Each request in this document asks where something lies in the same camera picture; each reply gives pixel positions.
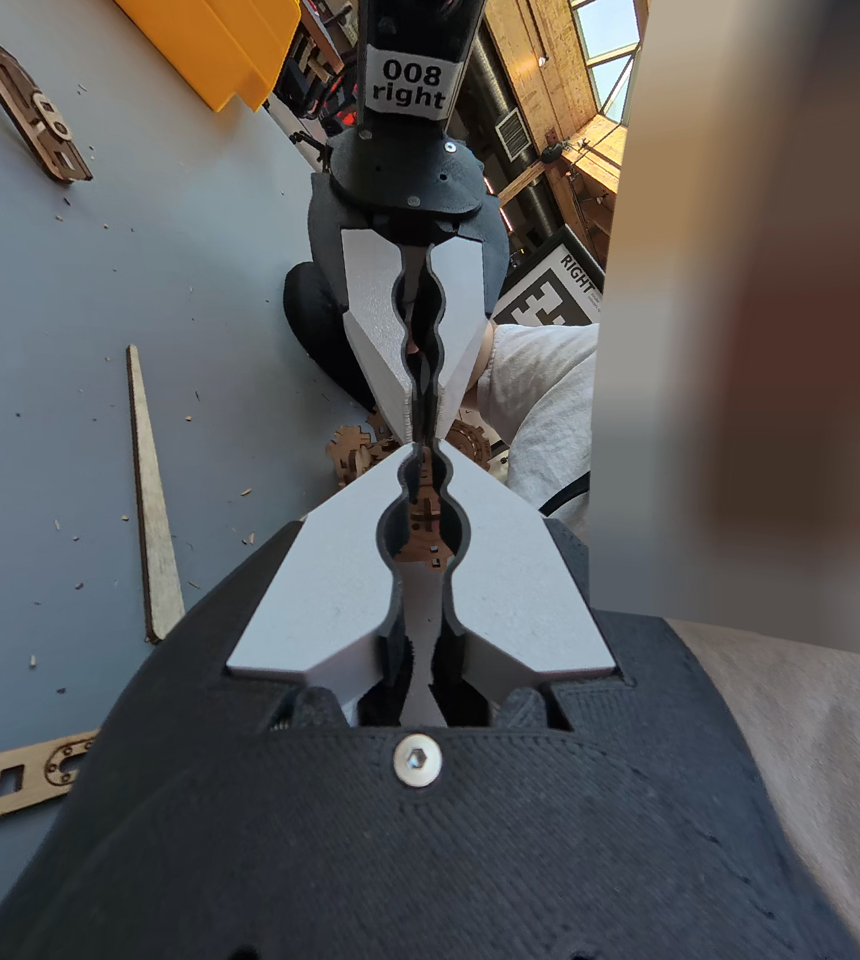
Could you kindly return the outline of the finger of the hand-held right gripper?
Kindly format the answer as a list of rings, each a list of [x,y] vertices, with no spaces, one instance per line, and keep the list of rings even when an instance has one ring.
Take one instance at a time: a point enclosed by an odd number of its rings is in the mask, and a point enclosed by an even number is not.
[[[487,326],[482,244],[455,236],[431,246],[422,271],[427,442],[445,438],[456,419]]]
[[[401,444],[410,444],[416,384],[405,354],[408,331],[396,301],[404,276],[402,251],[371,229],[345,229],[340,239],[347,340],[387,426]]]

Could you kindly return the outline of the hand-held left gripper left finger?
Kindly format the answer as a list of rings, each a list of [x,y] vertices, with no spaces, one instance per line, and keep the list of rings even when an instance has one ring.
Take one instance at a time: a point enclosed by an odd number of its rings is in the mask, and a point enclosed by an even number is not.
[[[360,699],[400,671],[395,558],[419,487],[420,447],[407,443],[312,510],[229,655],[229,673],[330,690],[355,725]]]

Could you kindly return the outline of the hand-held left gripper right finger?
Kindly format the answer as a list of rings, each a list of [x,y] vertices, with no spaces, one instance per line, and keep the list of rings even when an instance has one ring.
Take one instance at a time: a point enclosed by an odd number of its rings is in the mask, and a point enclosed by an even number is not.
[[[445,440],[434,442],[443,576],[434,699],[450,727],[483,727],[519,689],[612,676],[616,660],[561,547],[569,531]]]

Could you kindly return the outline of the wooden gear assembly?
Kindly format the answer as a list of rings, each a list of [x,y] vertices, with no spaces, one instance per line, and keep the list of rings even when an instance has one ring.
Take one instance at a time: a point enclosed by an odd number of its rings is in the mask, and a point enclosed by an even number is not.
[[[344,488],[379,462],[394,453],[400,444],[382,414],[372,413],[367,429],[340,427],[326,447],[336,470],[338,484]],[[472,411],[461,410],[446,440],[455,449],[497,479],[506,479],[508,444]],[[429,570],[443,571],[452,557],[440,533],[440,498],[433,486],[431,454],[424,454],[417,498],[410,503],[410,536],[397,553],[398,564],[422,563]]]

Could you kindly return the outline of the grey desk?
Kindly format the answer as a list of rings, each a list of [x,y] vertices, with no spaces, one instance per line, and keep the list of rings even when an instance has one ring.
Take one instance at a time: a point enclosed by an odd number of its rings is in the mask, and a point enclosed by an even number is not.
[[[184,604],[335,490],[365,414],[281,308],[311,168],[264,110],[210,111],[113,2],[0,2],[94,178],[50,180],[0,107],[0,752],[98,728],[152,652],[126,350]]]

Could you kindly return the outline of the vent grille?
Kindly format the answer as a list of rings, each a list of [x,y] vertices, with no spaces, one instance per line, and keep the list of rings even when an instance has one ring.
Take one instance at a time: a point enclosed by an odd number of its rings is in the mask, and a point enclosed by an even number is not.
[[[495,124],[495,133],[509,162],[516,162],[532,147],[530,133],[518,107],[507,111],[499,119]]]

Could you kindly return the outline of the person's white shirt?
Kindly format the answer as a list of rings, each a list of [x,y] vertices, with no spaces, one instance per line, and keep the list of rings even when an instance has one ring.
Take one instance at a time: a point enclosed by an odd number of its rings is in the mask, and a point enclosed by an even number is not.
[[[599,323],[493,328],[476,403],[508,445],[508,488],[535,508],[591,468],[599,334]]]

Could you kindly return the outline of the tapered wooden stick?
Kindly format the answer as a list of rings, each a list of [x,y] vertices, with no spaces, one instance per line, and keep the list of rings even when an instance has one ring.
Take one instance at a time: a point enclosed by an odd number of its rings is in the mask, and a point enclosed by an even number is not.
[[[133,460],[143,571],[146,640],[160,644],[184,617],[177,568],[138,348],[126,348]]]

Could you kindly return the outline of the yellow plastic bin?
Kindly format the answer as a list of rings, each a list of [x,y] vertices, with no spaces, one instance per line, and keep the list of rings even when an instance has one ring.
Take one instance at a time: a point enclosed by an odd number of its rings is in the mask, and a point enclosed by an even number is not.
[[[196,94],[218,113],[234,97],[258,111],[296,30],[299,1],[118,1]]]

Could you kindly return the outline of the skylight window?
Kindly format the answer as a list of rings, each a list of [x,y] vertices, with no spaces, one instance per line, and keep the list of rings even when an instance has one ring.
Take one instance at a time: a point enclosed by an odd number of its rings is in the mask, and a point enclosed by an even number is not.
[[[647,1],[570,3],[597,111],[623,126],[629,124],[649,5]]]

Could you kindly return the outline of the wooden strip with holes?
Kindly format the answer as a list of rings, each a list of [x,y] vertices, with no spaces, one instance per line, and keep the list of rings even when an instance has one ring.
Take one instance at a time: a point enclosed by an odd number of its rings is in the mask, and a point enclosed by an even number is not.
[[[0,751],[0,817],[63,797],[98,729]]]

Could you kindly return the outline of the grey ventilation duct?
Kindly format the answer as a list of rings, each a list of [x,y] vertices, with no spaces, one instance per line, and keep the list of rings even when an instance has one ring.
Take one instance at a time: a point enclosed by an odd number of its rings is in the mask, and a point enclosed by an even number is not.
[[[493,183],[496,188],[502,189],[522,175],[538,156],[532,143],[531,149],[517,161],[509,162],[496,136],[496,123],[508,111],[519,108],[519,104],[485,22],[481,23],[472,44],[465,86],[470,100],[475,104],[479,127],[492,155],[487,162],[487,169],[500,171],[495,174]],[[545,174],[521,189],[508,202],[506,212],[520,242],[532,248],[541,246],[562,225],[560,211]]]

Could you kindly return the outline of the wooden laser-cut frame part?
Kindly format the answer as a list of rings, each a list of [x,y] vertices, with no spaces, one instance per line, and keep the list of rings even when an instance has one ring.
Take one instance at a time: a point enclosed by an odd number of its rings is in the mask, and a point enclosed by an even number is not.
[[[93,179],[63,114],[1,46],[0,105],[48,177],[62,184]]]

